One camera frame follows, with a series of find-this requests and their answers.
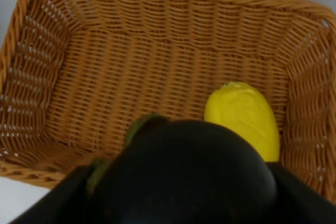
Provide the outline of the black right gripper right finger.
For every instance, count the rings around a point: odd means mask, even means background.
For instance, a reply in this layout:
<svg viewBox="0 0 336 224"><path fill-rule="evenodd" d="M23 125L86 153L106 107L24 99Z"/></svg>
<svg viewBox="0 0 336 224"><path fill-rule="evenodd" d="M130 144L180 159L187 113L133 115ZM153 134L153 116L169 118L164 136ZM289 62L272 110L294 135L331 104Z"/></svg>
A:
<svg viewBox="0 0 336 224"><path fill-rule="evenodd" d="M335 223L335 205L281 165L267 165L278 188L272 223Z"/></svg>

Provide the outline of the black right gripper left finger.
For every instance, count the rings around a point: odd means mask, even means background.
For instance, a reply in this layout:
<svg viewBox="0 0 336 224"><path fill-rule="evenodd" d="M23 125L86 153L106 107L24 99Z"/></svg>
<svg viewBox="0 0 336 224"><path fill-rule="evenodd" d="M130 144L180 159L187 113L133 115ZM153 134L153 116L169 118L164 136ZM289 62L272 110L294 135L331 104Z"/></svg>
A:
<svg viewBox="0 0 336 224"><path fill-rule="evenodd" d="M11 223L88 223L86 183L92 168L78 166Z"/></svg>

